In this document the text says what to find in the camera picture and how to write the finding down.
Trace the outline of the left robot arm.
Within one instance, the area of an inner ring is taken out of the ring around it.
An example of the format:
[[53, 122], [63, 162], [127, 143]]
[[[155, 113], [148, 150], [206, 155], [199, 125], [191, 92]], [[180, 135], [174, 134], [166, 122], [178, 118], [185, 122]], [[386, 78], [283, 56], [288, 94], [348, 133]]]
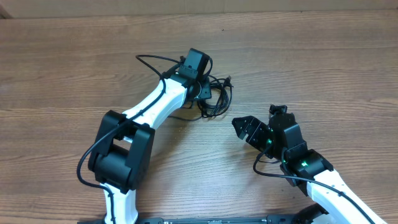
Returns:
[[156, 88], [136, 106], [102, 118], [95, 142], [85, 152], [95, 175], [93, 188], [102, 189], [106, 213], [100, 223], [136, 223], [136, 190], [149, 167], [156, 129], [188, 101], [207, 100], [212, 58], [190, 49], [187, 56], [159, 74]]

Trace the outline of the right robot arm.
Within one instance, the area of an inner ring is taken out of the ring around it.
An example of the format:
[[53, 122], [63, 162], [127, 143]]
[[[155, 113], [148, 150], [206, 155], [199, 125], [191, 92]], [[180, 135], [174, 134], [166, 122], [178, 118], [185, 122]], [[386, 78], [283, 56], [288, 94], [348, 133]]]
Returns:
[[325, 157], [309, 149], [295, 115], [285, 105], [271, 105], [269, 121], [253, 116], [234, 118], [232, 125], [240, 139], [257, 149], [253, 171], [266, 156], [280, 162], [280, 178], [298, 187], [314, 204], [295, 214], [291, 223], [384, 223], [344, 182]]

